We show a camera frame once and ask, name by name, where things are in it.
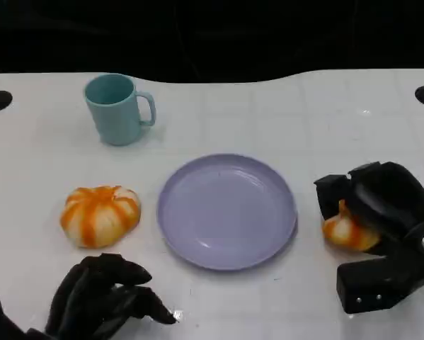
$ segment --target black glove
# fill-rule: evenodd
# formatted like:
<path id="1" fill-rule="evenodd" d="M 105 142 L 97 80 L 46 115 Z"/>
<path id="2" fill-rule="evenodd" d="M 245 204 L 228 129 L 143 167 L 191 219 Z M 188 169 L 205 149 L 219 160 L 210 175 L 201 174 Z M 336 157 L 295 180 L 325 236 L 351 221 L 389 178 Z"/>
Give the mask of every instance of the black glove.
<path id="1" fill-rule="evenodd" d="M 137 286 L 150 280 L 144 268 L 121 255 L 88 256 L 57 289 L 45 332 L 59 340 L 106 340 L 129 317 L 147 315 L 174 324 L 176 319 L 159 297 L 150 288 Z"/>

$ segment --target small pumpkin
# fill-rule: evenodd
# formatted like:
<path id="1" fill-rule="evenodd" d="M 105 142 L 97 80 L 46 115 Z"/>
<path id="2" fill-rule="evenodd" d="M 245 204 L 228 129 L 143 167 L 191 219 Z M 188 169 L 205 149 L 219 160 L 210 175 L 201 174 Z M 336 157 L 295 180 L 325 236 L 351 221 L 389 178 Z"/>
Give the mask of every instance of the small pumpkin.
<path id="1" fill-rule="evenodd" d="M 116 243 L 137 225 L 141 203 L 122 186 L 77 188 L 65 202 L 61 226 L 78 247 L 101 248 Z"/>
<path id="2" fill-rule="evenodd" d="M 380 241 L 378 232 L 352 217 L 344 200 L 339 201 L 339 214 L 323 222 L 322 232 L 331 243 L 356 251 L 367 251 Z"/>

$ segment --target pumpkin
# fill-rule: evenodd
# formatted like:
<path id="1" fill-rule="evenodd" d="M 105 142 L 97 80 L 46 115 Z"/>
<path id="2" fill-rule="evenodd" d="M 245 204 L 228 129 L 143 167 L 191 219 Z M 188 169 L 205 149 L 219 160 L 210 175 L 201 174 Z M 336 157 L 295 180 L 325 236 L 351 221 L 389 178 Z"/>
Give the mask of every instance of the pumpkin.
<path id="1" fill-rule="evenodd" d="M 116 243 L 141 217 L 134 191 L 122 186 L 77 188 L 65 202 L 61 226 L 78 247 L 100 248 Z"/>
<path id="2" fill-rule="evenodd" d="M 339 214 L 323 223 L 322 232 L 331 243 L 356 251 L 367 251 L 380 241 L 378 232 L 352 217 L 344 200 L 339 201 Z"/>

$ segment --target table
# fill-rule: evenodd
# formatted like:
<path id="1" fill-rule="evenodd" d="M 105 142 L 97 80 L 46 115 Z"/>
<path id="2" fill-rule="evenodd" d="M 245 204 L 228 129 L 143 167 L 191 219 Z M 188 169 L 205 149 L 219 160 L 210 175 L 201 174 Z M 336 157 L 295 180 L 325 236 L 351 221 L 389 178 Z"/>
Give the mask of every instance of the table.
<path id="1" fill-rule="evenodd" d="M 23 329 L 42 329 L 67 271 L 101 251 L 71 245 L 59 226 L 77 186 L 120 184 L 142 220 L 106 251 L 145 266 L 151 287 L 183 320 L 128 322 L 115 339 L 424 340 L 424 287 L 397 307 L 347 316 L 336 267 L 355 256 L 324 244 L 313 181 L 374 160 L 399 162 L 424 185 L 423 70 L 317 71 L 256 84 L 161 84 L 157 124 L 128 147 L 99 142 L 82 88 L 96 74 L 0 74 L 13 103 L 0 112 L 0 296 Z M 141 103 L 143 114 L 147 113 Z M 182 164 L 216 152 L 255 157 L 294 191 L 299 231 L 265 265 L 238 273 L 174 256 L 156 225 L 157 195 Z"/>

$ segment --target orange and white pumpkin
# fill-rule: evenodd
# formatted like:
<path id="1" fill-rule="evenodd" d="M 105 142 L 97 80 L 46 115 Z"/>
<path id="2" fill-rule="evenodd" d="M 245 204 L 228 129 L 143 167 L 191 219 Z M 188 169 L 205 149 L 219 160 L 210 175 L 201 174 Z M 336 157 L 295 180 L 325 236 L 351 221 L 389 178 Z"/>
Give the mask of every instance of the orange and white pumpkin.
<path id="1" fill-rule="evenodd" d="M 333 244 L 356 251 L 366 251 L 380 241 L 378 232 L 359 225 L 345 206 L 339 201 L 339 214 L 328 218 L 322 225 L 324 237 Z"/>
<path id="2" fill-rule="evenodd" d="M 141 203 L 131 190 L 77 188 L 65 202 L 61 226 L 78 247 L 100 248 L 116 243 L 140 217 Z"/>

